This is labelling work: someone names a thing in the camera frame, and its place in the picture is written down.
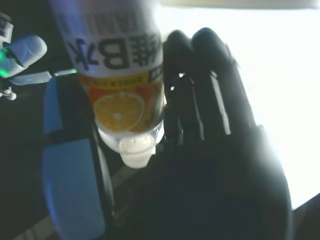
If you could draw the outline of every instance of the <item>blue plastic part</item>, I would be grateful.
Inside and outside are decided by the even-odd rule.
[[[91,240],[105,233],[88,139],[46,147],[42,152],[42,181],[61,240]]]
[[[43,104],[43,132],[50,134],[63,128],[57,92],[57,77],[53,77],[46,88]]]

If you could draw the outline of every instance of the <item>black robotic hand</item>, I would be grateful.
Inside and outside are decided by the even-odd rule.
[[[170,174],[139,197],[125,239],[293,239],[287,180],[228,47],[208,28],[175,31],[164,74]]]

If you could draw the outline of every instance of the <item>bottle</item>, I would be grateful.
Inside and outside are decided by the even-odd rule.
[[[50,0],[103,141],[131,168],[164,135],[157,0]]]

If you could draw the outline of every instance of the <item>white bottle cap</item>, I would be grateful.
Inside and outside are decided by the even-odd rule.
[[[148,165],[152,155],[156,154],[156,142],[151,135],[126,137],[119,143],[120,155],[125,165],[141,169]]]

